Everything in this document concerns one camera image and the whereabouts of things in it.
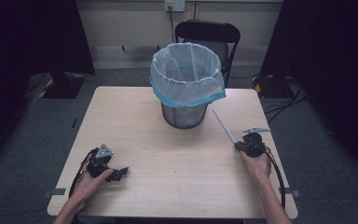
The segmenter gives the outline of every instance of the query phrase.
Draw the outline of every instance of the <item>mesh trash can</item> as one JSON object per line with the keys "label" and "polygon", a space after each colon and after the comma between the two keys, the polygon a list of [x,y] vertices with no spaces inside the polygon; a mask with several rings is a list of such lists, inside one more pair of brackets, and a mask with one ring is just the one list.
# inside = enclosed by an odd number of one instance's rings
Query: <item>mesh trash can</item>
{"label": "mesh trash can", "polygon": [[153,56],[150,81],[164,119],[175,128],[202,123],[209,103],[226,97],[220,60],[206,47],[170,44]]}

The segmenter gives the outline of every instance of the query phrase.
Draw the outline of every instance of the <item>white rod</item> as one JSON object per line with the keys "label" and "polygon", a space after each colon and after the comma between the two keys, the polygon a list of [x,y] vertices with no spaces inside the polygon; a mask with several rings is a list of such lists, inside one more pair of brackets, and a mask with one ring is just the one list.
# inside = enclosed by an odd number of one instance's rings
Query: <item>white rod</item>
{"label": "white rod", "polygon": [[222,118],[220,117],[219,113],[217,112],[217,110],[213,107],[213,112],[216,115],[217,119],[220,121],[220,123],[222,124],[223,128],[225,129],[226,133],[228,134],[228,137],[231,139],[232,144],[235,144],[237,141],[235,141],[235,138],[232,136],[230,130],[228,129],[227,125],[225,124],[225,122],[222,120]]}

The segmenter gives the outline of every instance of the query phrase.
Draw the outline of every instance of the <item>forearm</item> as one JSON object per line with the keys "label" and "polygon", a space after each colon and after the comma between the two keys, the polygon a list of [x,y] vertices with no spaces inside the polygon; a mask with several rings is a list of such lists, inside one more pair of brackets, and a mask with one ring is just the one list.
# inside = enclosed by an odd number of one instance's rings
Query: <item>forearm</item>
{"label": "forearm", "polygon": [[289,216],[283,210],[269,179],[260,177],[257,178],[256,183],[260,191],[261,203],[263,204],[267,223],[292,223]]}
{"label": "forearm", "polygon": [[81,200],[71,198],[63,206],[61,212],[55,218],[53,224],[70,224],[81,206]]}

